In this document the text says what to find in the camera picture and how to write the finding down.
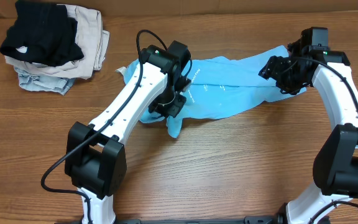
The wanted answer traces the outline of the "light blue printed t-shirt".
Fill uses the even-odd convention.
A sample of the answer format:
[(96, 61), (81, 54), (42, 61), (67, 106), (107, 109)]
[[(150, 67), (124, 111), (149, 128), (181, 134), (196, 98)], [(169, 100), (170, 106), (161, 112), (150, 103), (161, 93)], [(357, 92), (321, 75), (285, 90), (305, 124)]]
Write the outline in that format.
[(223, 119), (250, 110), (263, 102), (291, 98), (280, 93), (273, 79), (265, 80), (259, 72), (271, 56), (287, 57), (287, 49), (279, 45), (261, 54), (240, 60), (219, 56), (193, 60), (188, 78), (191, 86), (182, 93), (186, 103), (177, 117), (168, 117), (168, 134), (177, 138), (182, 122), (191, 119)]

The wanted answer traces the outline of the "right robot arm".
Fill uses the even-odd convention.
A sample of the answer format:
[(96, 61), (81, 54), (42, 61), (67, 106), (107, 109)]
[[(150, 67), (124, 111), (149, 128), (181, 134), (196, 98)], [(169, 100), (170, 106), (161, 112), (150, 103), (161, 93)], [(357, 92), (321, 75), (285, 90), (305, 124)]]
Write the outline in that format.
[(358, 91), (347, 55), (328, 45), (327, 28), (303, 30), (287, 49), (288, 57), (270, 57), (259, 76), (274, 79), (282, 94), (317, 89), (332, 131), (314, 159), (313, 182), (266, 223), (330, 223), (339, 205), (358, 208)]

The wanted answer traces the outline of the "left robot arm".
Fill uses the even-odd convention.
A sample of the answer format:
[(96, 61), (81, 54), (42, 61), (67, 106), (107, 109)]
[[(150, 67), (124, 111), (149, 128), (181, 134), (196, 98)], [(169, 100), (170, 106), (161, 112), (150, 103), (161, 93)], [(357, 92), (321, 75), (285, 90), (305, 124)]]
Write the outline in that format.
[(187, 45), (154, 45), (141, 51), (142, 62), (114, 101), (89, 124), (76, 122), (68, 133), (65, 173), (82, 194), (82, 223), (114, 223), (113, 194), (127, 170), (125, 144), (145, 112), (176, 117), (191, 82), (181, 73), (191, 59)]

